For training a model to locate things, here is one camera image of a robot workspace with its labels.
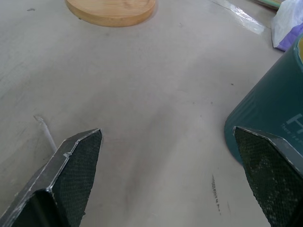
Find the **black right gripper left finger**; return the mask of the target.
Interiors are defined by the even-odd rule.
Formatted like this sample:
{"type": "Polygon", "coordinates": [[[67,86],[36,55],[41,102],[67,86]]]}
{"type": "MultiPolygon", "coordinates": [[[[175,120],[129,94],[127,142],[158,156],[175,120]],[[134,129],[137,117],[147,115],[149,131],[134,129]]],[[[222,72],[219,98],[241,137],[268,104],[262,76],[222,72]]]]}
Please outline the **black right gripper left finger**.
{"type": "Polygon", "coordinates": [[[79,227],[101,144],[100,128],[65,139],[2,214],[0,227],[79,227]]]}

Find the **round wooden board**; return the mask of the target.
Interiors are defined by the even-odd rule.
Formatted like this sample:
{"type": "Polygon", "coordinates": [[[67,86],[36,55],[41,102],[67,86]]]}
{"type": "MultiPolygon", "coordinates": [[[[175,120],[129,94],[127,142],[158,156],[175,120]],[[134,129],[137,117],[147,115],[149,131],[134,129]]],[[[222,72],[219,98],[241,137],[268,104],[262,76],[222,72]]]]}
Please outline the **round wooden board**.
{"type": "Polygon", "coordinates": [[[64,0],[76,17],[105,27],[127,27],[147,20],[156,0],[64,0]]]}

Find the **white plastic bag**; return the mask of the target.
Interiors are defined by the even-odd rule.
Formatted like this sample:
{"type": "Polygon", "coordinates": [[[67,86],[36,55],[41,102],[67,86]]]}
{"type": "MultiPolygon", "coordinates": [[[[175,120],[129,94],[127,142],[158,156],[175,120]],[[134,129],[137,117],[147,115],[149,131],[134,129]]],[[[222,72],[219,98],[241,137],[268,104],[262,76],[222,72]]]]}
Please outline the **white plastic bag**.
{"type": "Polygon", "coordinates": [[[273,47],[287,51],[303,34],[303,0],[285,0],[271,22],[273,47]]]}

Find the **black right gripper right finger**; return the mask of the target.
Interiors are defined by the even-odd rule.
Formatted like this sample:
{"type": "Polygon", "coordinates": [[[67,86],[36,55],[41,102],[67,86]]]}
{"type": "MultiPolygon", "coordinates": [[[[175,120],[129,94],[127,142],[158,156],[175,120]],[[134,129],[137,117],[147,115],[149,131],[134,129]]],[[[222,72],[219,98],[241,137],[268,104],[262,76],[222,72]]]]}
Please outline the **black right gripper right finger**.
{"type": "Polygon", "coordinates": [[[235,126],[247,181],[271,227],[303,227],[303,156],[284,138],[235,126]]]}

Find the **wooden board with green edge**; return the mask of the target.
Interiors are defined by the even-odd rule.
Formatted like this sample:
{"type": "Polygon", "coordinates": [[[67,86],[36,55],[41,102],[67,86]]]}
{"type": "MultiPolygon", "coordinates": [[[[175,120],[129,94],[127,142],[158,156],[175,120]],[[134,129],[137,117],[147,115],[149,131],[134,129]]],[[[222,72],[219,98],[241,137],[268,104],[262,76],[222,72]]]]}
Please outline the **wooden board with green edge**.
{"type": "Polygon", "coordinates": [[[285,0],[251,0],[251,1],[258,3],[260,5],[266,6],[268,8],[271,8],[271,9],[278,10],[281,3],[285,0]]]}

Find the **teal green mug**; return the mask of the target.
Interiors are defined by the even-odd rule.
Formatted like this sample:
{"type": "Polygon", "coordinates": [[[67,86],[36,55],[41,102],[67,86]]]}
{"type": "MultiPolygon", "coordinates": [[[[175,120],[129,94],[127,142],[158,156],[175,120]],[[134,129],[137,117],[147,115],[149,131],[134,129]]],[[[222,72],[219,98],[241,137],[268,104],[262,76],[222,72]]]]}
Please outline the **teal green mug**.
{"type": "Polygon", "coordinates": [[[261,130],[286,139],[303,156],[303,34],[284,52],[225,121],[231,155],[242,163],[233,128],[261,130]]]}

